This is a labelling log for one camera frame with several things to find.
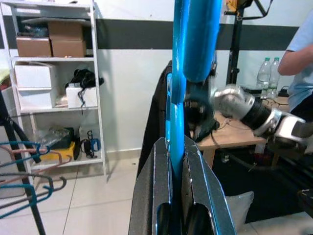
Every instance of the dark gray wall stripe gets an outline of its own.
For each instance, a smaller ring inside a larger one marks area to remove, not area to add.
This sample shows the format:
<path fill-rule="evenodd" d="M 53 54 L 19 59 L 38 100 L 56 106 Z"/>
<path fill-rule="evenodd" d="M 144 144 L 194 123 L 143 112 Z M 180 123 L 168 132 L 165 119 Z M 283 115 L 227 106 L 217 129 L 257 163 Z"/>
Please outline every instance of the dark gray wall stripe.
<path fill-rule="evenodd" d="M 10 48 L 16 48 L 11 16 L 4 16 Z M 173 22 L 97 19 L 99 49 L 172 49 Z M 243 25 L 241 50 L 285 50 L 298 27 Z M 233 25 L 221 24 L 218 50 L 229 50 Z M 84 30 L 91 48 L 90 28 Z M 0 35 L 0 48 L 4 48 Z"/>

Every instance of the person's arm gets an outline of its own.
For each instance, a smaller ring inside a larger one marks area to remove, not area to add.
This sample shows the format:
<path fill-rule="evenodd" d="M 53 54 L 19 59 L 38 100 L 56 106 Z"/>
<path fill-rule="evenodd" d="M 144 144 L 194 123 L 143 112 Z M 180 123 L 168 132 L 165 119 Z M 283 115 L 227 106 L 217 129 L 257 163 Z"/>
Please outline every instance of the person's arm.
<path fill-rule="evenodd" d="M 296 75 L 310 63 L 313 63 L 313 44 L 299 51 L 287 50 L 280 62 L 278 72 L 281 75 Z"/>

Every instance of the pink hanger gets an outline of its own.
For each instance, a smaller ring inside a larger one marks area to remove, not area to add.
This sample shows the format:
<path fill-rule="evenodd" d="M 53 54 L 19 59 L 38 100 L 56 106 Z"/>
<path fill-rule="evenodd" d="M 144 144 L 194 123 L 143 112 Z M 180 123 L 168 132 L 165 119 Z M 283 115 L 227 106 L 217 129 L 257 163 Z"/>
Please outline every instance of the pink hanger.
<path fill-rule="evenodd" d="M 6 151 L 9 153 L 9 155 L 10 155 L 10 157 L 11 157 L 11 159 L 12 159 L 13 161 L 15 161 L 15 156 L 14 156 L 14 154 L 17 154 L 17 153 L 25 153 L 25 152 L 28 152 L 28 153 L 36 153 L 36 152 L 37 152 L 37 149 L 36 149 L 36 148 L 14 149 L 14 150 L 12 150 L 12 149 L 10 149 L 9 147 L 6 147 L 6 146 L 4 146 L 4 145 L 0 145 L 0 148 L 6 150 Z M 47 150 L 46 150 L 46 149 L 39 149 L 39 151 L 40 151 L 41 153 L 46 153 Z M 58 157 L 59 157 L 59 163 L 56 164 L 56 165 L 47 167 L 47 168 L 45 168 L 45 169 L 36 170 L 36 171 L 34 171 L 34 173 L 38 174 L 38 173 L 43 172 L 43 171 L 46 171 L 46 170 L 55 169 L 55 168 L 57 168 L 57 167 L 59 167 L 59 166 L 61 166 L 61 165 L 64 165 L 64 164 L 66 164 L 66 163 L 69 163 L 69 162 L 72 160 L 72 157 L 71 157 L 70 155 L 67 155 L 68 160 L 67 160 L 66 162 L 63 162 L 61 153 L 58 152 L 58 151 L 55 151 L 55 150 L 50 150 L 49 153 L 57 154 Z M 0 182 L 0 185 L 5 185 L 5 184 L 8 184 L 8 183 L 11 183 L 11 182 L 14 182 L 14 181 L 17 181 L 17 180 L 26 178 L 26 177 L 27 177 L 27 176 L 19 176 L 19 177 L 15 177 L 15 178 L 13 178 L 13 179 L 10 179 L 10 180 L 1 181 L 1 182 Z"/>

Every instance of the plastic bottle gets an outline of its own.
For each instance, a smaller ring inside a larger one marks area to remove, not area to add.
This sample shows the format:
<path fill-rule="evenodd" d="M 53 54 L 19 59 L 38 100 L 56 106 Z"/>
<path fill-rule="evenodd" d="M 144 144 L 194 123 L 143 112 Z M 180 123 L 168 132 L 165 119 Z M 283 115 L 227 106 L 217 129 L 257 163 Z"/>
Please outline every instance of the plastic bottle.
<path fill-rule="evenodd" d="M 270 63 L 269 57 L 266 57 L 262 66 L 260 67 L 257 77 L 257 86 L 259 88 L 262 88 L 262 95 L 266 95 L 267 93 L 269 78 L 270 78 Z"/>
<path fill-rule="evenodd" d="M 277 97 L 277 86 L 280 78 L 280 74 L 278 72 L 279 66 L 279 57 L 275 57 L 274 62 L 270 67 L 270 79 L 268 83 L 268 98 L 276 98 Z"/>

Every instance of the wooden table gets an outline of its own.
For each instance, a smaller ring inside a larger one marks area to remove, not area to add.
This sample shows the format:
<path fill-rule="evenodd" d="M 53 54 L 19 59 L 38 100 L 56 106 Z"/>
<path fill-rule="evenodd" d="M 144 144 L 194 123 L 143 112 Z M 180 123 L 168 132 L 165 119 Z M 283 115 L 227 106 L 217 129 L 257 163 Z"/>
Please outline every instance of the wooden table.
<path fill-rule="evenodd" d="M 275 101 L 281 104 L 288 103 L 288 100 L 285 97 L 276 98 Z M 270 101 L 264 101 L 264 104 L 286 112 L 289 109 L 289 107 L 286 105 L 279 106 L 277 103 Z M 222 125 L 225 117 L 223 117 L 220 112 L 216 112 L 215 119 L 220 123 L 220 125 Z M 217 130 L 217 132 L 214 132 L 213 137 L 221 148 L 240 147 L 266 143 L 266 140 L 264 138 L 254 136 L 251 129 L 249 129 L 247 126 L 243 125 L 240 121 L 237 120 L 232 120 L 231 125 L 226 125 L 224 128 Z M 200 150 L 203 150 L 204 159 L 207 161 L 209 166 L 212 167 L 215 150 L 219 147 L 214 144 L 211 136 L 205 138 L 198 145 Z M 277 162 L 277 160 L 278 156 L 274 158 L 273 163 Z"/>

